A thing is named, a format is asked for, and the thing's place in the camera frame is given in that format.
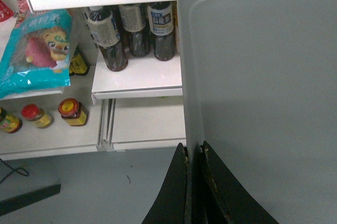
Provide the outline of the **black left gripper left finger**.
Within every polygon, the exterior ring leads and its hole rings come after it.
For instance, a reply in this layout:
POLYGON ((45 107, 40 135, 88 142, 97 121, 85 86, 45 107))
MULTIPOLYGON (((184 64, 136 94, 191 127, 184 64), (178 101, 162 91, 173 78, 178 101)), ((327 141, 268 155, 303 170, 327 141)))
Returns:
POLYGON ((187 223, 187 168, 187 151, 179 143, 160 191, 142 223, 187 223))

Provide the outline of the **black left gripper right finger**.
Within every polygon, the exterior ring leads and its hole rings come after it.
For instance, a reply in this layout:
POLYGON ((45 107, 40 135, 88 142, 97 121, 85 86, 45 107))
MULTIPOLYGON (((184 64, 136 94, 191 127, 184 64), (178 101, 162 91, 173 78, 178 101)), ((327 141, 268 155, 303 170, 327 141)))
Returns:
POLYGON ((201 145, 200 168, 208 223, 277 223, 246 191, 211 145, 201 145))

